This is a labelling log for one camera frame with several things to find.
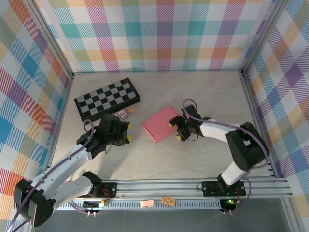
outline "chessboard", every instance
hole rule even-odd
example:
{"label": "chessboard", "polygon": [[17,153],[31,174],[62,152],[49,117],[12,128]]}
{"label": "chessboard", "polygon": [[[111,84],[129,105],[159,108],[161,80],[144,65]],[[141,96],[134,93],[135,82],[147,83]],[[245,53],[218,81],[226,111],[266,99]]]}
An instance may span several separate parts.
{"label": "chessboard", "polygon": [[140,102],[140,96],[130,79],[126,78],[80,96],[74,101],[82,121],[96,121],[105,114],[113,114]]}

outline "colorful plaid wall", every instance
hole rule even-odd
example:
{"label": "colorful plaid wall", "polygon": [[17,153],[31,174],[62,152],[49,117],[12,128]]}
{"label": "colorful plaid wall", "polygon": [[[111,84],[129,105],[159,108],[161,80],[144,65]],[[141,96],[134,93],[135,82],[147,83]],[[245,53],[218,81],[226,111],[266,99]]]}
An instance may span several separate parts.
{"label": "colorful plaid wall", "polygon": [[42,171],[69,78],[22,0],[0,1],[0,231],[15,184]]}
{"label": "colorful plaid wall", "polygon": [[272,156],[309,231],[309,0],[290,0],[250,70]]}
{"label": "colorful plaid wall", "polygon": [[73,69],[93,72],[237,70],[272,3],[37,0],[37,4]]}

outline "orange tag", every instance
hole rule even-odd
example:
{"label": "orange tag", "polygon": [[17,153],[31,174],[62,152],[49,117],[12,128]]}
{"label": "orange tag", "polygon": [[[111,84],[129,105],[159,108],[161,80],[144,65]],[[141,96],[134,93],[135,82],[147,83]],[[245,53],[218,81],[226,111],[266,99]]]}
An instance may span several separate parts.
{"label": "orange tag", "polygon": [[175,206],[176,200],[170,197],[162,197],[162,203],[170,206]]}
{"label": "orange tag", "polygon": [[137,111],[138,111],[138,110],[137,110],[136,107],[134,107],[134,108],[127,108],[127,109],[126,109],[126,112],[127,112],[128,114],[136,113]]}

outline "table surface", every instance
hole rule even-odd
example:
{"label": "table surface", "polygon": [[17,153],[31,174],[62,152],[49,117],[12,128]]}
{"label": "table surface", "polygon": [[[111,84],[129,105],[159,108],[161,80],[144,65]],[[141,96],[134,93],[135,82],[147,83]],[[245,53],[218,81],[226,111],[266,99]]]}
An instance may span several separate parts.
{"label": "table surface", "polygon": [[[101,179],[179,179],[217,177],[232,162],[228,145],[213,138],[200,137],[197,141],[180,142],[173,133],[155,143],[142,122],[171,105],[179,114],[183,100],[194,99],[202,117],[217,121],[242,124],[253,122],[249,105],[237,71],[196,72],[96,72],[75,76],[65,111],[53,163],[64,156],[84,133],[83,123],[74,98],[98,87],[129,77],[140,95],[134,105],[138,113],[130,114],[132,123],[128,133],[132,142],[112,147],[77,170],[69,180],[86,171]],[[269,176],[267,168],[255,170],[250,176]]]}

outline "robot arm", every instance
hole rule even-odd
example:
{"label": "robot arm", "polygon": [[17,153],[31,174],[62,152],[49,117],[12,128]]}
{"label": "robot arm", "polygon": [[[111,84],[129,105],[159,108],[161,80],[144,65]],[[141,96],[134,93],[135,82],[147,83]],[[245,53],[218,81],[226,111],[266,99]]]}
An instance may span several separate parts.
{"label": "robot arm", "polygon": [[[197,113],[193,105],[189,105],[185,109],[187,113],[193,117],[201,119],[201,116]],[[183,109],[182,113],[183,117],[175,117],[169,122],[170,126],[176,125],[178,127],[177,137],[179,140],[183,142],[187,140],[191,134],[196,134],[201,137],[212,137],[226,142],[229,145],[233,162],[217,178],[217,185],[222,193],[226,193],[237,184],[252,167],[258,165],[265,159],[261,147],[252,137],[245,134],[242,130],[214,124],[213,122],[215,122],[215,120],[209,117],[204,118],[208,123],[188,118]],[[269,155],[269,149],[252,123],[246,122],[238,126],[253,134],[266,148],[267,154]]]}
{"label": "robot arm", "polygon": [[31,181],[22,179],[16,184],[14,207],[19,209],[30,191],[26,204],[21,208],[21,215],[34,227],[42,225],[62,204],[76,197],[90,195],[102,196],[102,181],[92,172],[84,173],[77,180],[63,184],[77,169],[92,160],[97,154],[106,150],[108,145],[122,146],[130,143],[127,135],[129,122],[121,122],[117,116],[105,115],[89,143],[90,132],[83,134],[76,145],[54,166]]}

